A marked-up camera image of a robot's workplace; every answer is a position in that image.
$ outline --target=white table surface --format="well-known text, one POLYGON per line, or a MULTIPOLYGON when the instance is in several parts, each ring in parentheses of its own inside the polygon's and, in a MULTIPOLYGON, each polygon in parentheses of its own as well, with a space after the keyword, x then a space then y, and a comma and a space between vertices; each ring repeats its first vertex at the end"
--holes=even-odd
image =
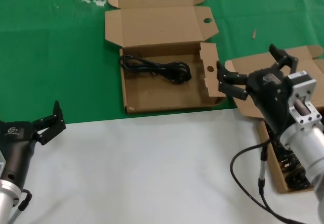
MULTIPOLYGON (((37 144, 24 186, 33 199, 16 223, 280 223, 229 172, 258 142, 257 123, 221 110, 68 124, 37 144)), ((259 166, 254 150, 234 168, 258 199, 259 166)), ((277 194, 267 171, 265 195, 279 214, 319 223, 312 192, 277 194)))

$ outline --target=open cardboard box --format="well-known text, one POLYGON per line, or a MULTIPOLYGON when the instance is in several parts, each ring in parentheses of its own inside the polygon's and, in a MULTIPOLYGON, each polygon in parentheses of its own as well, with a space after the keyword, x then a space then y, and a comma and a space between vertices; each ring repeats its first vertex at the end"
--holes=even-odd
POLYGON ((225 98, 218 94, 214 43, 218 33, 204 0, 108 0, 119 8, 105 13, 106 40, 122 48, 120 55, 140 56, 157 63, 182 61, 192 79, 175 85, 161 76, 134 74, 121 68, 127 113, 212 107, 225 98))
MULTIPOLYGON (((316 79, 317 85, 313 92, 311 101, 317 110, 322 113, 324 109, 324 60, 315 59, 323 54, 323 49, 320 46, 303 46, 286 50, 291 56, 299 59, 297 65, 297 71, 307 71, 309 75, 316 79)), ((250 74, 253 71, 268 68, 275 63, 275 59, 269 53, 258 54, 253 56, 242 57, 233 59, 225 63, 225 67, 230 71, 236 71, 239 74, 250 74)), ((285 75, 289 74, 290 69, 283 68, 282 70, 285 75)), ((248 97, 246 101, 234 99, 236 105, 242 115, 248 117, 255 117, 262 119, 263 116, 259 109, 254 105, 251 97, 248 97)), ((269 139, 269 134, 265 125, 262 121, 257 131, 260 137, 260 142, 265 142, 269 139)), ((286 184, 285 176, 281 171, 279 163, 277 161, 275 152, 272 145, 268 148, 268 165, 274 181, 274 184, 279 193, 296 193, 311 190, 293 191, 290 190, 286 184)))

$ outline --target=robotic arm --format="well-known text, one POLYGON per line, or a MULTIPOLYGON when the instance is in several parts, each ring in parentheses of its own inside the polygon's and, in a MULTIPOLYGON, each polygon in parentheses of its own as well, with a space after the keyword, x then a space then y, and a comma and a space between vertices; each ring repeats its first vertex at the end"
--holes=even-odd
POLYGON ((324 126, 310 99, 316 86, 306 71, 296 72, 298 59, 270 45, 276 63, 241 75, 217 62, 219 91, 246 100, 248 95, 287 150, 292 150, 306 170, 319 201, 318 215, 324 223, 324 126), (290 75, 281 69, 290 67, 290 75), (245 88, 234 85, 245 85, 245 88))
POLYGON ((23 187, 36 142, 45 145, 65 128, 58 101, 53 115, 34 122, 0 121, 0 224, 12 224, 31 199, 31 193, 23 187), (20 202, 22 192, 27 197, 10 218, 11 209, 20 202))

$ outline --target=small wood chip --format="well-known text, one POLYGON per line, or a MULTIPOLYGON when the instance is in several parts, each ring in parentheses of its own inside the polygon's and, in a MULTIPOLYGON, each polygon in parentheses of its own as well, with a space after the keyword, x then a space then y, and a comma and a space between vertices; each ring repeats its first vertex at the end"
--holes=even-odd
POLYGON ((252 39, 255 39, 255 36, 257 35, 257 29, 253 30, 253 35, 252 35, 252 39))

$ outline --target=green table surface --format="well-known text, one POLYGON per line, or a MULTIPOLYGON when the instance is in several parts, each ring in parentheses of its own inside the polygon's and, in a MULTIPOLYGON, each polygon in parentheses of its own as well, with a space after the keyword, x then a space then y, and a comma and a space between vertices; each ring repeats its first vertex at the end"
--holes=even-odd
MULTIPOLYGON (((136 116, 123 109, 118 46, 104 38, 104 12, 113 8, 90 1, 0 0, 0 120, 49 115, 56 99, 67 123, 136 116)), ((219 33, 211 42, 223 62, 263 53, 271 42, 280 48, 324 45, 324 0, 204 5, 216 19, 219 33)), ((215 109, 234 107, 229 99, 215 109)))

